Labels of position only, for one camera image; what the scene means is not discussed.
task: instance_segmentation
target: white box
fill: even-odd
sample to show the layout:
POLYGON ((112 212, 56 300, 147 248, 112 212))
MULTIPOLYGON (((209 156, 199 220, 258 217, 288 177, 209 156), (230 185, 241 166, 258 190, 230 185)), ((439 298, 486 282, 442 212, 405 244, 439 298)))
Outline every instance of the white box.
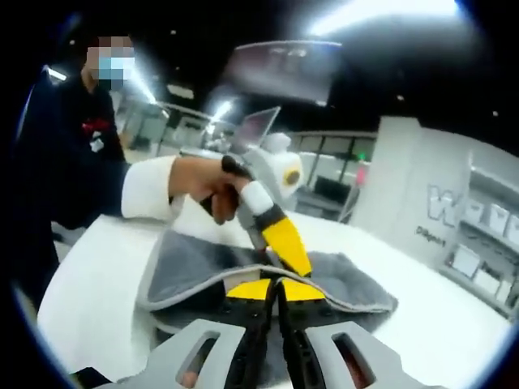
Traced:
POLYGON ((481 216, 483 216, 483 210, 485 206, 476 201, 474 199, 467 199, 467 204, 465 206, 465 218, 467 220, 473 221, 474 223, 479 223, 481 221, 481 216))
POLYGON ((508 225, 504 230, 504 236, 511 242, 519 246, 519 216, 511 215, 508 225))
POLYGON ((508 221, 509 216, 510 212, 508 212, 506 209, 500 207, 497 204, 490 204, 488 227, 490 227, 491 230, 495 233, 503 235, 504 228, 506 227, 506 222, 508 221))
POLYGON ((512 283, 502 280, 500 290, 497 291, 497 295, 495 296, 495 299, 497 301, 506 302, 506 299, 508 298, 508 295, 510 294, 510 289, 512 288, 512 283))
POLYGON ((496 278, 492 277, 486 271, 482 269, 478 269, 476 271, 476 276, 474 277, 474 283, 481 289, 487 291, 492 296, 495 296, 497 289, 500 287, 501 283, 496 278))
POLYGON ((479 255, 463 245, 457 247, 451 267, 472 278, 479 267, 479 255))

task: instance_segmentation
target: white sleeve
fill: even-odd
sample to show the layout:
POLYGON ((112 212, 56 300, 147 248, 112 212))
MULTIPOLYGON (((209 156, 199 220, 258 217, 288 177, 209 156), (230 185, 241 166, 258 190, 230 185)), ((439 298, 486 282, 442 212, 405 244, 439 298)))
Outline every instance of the white sleeve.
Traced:
POLYGON ((151 217, 172 220, 182 210, 185 196, 169 203, 168 184, 174 156, 163 156, 133 164, 122 186, 121 213, 126 218, 151 217))

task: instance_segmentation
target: gray cloth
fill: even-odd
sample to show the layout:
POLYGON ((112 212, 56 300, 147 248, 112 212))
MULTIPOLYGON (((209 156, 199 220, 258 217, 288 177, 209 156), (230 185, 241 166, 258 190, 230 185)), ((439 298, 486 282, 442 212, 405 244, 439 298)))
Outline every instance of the gray cloth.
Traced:
MULTIPOLYGON (((218 245, 173 231, 156 244, 139 287, 138 305, 153 311, 157 328, 174 334, 197 318, 215 318, 225 296, 222 281, 237 271, 261 270, 301 280, 320 289, 344 320, 374 331, 397 308, 397 299, 342 253, 309 252, 312 274, 301 279, 278 267, 259 264, 252 249, 218 245)), ((272 324, 262 383, 270 386, 288 378, 281 334, 272 324)))

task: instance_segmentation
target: white counter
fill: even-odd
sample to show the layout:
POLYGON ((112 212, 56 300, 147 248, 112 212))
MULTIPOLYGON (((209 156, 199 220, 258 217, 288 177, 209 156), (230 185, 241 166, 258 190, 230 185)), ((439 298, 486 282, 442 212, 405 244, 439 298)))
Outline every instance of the white counter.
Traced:
MULTIPOLYGON (((348 225, 290 213, 308 250, 343 252, 400 301, 375 333, 404 371, 450 389, 468 386, 493 358, 510 324, 464 289, 384 242, 348 225)), ((147 314, 135 296, 163 224, 100 217, 56 272, 38 324, 68 371, 93 366, 111 380, 145 367, 147 314)), ((174 229, 211 242, 251 246, 236 220, 217 226, 187 200, 174 229)))

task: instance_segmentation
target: shelf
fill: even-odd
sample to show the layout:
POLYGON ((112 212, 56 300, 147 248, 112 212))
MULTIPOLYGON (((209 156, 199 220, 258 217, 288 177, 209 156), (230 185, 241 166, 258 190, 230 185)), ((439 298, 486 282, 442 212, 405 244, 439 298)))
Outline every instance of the shelf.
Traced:
POLYGON ((479 288, 476 284, 472 282, 470 278, 461 274, 456 269, 453 269, 452 267, 447 266, 445 263, 443 263, 440 269, 438 270, 442 275, 446 276, 451 281, 460 285, 463 289, 472 293, 483 302, 487 303, 499 314, 502 314, 505 318, 509 318, 512 315, 512 308, 506 306, 501 301, 497 301, 495 297, 492 296, 489 292, 479 288))
POLYGON ((519 207, 519 187, 485 169, 477 167, 471 169, 470 185, 492 194, 505 203, 519 207))
POLYGON ((468 220, 466 218, 461 219, 462 224, 469 225, 470 227, 477 229, 478 231, 481 231, 488 237, 491 237, 492 239, 498 241, 501 245, 507 247, 509 250, 513 251, 515 254, 519 254, 519 246, 515 245, 513 242, 509 241, 506 237, 503 235, 499 235, 498 233, 495 233, 492 231, 489 227, 484 225, 483 223, 476 223, 472 220, 468 220))

